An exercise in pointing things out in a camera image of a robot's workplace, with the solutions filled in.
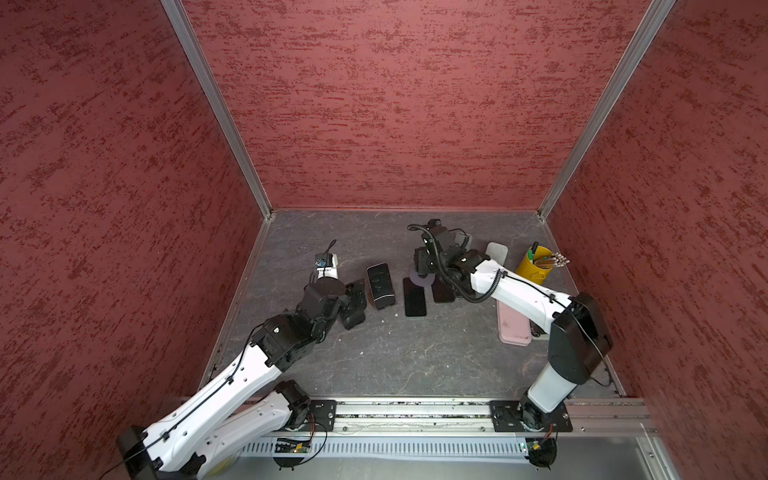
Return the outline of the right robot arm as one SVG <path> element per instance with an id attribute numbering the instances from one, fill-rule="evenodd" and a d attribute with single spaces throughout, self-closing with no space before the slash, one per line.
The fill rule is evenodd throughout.
<path id="1" fill-rule="evenodd" d="M 548 428 L 557 409 L 592 379 L 614 346 L 596 300 L 546 288 L 510 271 L 504 266 L 505 246 L 491 242 L 484 252 L 471 249 L 463 230 L 448 229 L 438 219 L 408 229 L 420 233 L 423 242 L 414 254 L 419 276 L 435 276 L 469 303 L 493 299 L 522 317 L 526 329 L 534 324 L 548 336 L 547 363 L 518 403 L 526 430 Z"/>

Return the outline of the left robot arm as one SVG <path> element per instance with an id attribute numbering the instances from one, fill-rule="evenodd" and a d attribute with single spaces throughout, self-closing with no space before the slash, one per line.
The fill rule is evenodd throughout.
<path id="1" fill-rule="evenodd" d="M 256 326 L 239 355 L 205 387 L 163 419 L 133 426 L 117 440 L 132 479 L 202 479 L 250 440 L 301 427 L 310 398 L 280 376 L 323 342 L 336 322 L 365 319 L 364 280 L 321 277 L 294 310 Z"/>

